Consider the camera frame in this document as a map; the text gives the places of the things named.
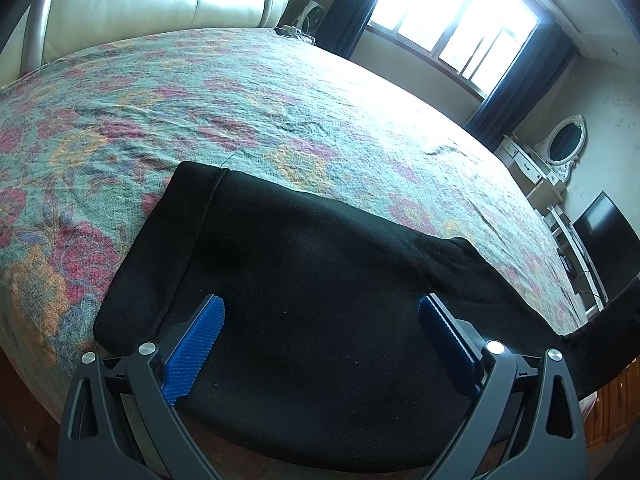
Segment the television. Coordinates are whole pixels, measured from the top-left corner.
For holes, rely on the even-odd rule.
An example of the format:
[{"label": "television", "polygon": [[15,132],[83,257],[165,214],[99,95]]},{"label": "television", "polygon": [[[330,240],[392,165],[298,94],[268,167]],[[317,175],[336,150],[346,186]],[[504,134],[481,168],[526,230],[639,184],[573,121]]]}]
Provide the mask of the television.
[{"label": "television", "polygon": [[640,238],[604,191],[572,227],[604,299],[612,299],[640,272]]}]

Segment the headboard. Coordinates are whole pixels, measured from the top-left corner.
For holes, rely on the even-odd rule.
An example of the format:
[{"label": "headboard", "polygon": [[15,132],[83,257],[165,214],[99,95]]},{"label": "headboard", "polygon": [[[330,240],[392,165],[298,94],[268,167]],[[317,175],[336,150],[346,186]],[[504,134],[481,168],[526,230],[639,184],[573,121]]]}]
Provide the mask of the headboard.
[{"label": "headboard", "polygon": [[0,54],[0,87],[89,46],[204,27],[274,27],[289,0],[33,0]]}]

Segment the ornate white mirror frame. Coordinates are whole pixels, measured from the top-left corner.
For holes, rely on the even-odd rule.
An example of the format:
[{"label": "ornate white mirror frame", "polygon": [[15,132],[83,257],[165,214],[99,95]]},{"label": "ornate white mirror frame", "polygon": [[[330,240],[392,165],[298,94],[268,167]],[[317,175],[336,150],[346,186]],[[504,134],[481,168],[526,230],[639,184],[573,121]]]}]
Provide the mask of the ornate white mirror frame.
[{"label": "ornate white mirror frame", "polygon": [[[554,142],[556,135],[568,124],[575,124],[580,128],[580,139],[578,140],[578,143],[576,144],[573,151],[568,156],[566,156],[562,160],[552,160],[549,154],[551,144]],[[556,126],[551,131],[551,133],[545,140],[535,145],[534,150],[549,166],[551,166],[552,170],[554,170],[554,173],[558,176],[558,178],[562,180],[562,182],[566,183],[569,180],[569,176],[571,175],[572,167],[575,166],[575,162],[580,156],[580,152],[584,147],[586,138],[587,126],[584,122],[584,117],[582,116],[582,114],[578,114],[567,117],[566,119],[560,121],[558,123],[558,126]]]}]

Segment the bedsheet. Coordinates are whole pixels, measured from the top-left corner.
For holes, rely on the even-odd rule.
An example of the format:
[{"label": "bedsheet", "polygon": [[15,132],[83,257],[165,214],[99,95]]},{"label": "bedsheet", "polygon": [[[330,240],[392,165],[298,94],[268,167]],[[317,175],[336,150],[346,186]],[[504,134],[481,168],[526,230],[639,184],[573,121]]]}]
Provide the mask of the bedsheet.
[{"label": "bedsheet", "polygon": [[0,91],[0,344],[57,420],[111,278],[182,160],[465,237],[557,332],[586,322],[506,168],[429,105],[272,30],[119,41]]}]

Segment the ceiling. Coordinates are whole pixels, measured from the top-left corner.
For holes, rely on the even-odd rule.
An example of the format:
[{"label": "ceiling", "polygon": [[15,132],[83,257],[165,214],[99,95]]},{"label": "ceiling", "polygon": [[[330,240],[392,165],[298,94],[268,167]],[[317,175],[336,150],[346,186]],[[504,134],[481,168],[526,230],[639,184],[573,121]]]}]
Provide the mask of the ceiling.
[{"label": "ceiling", "polygon": [[580,53],[640,73],[640,44],[611,0],[539,0]]}]

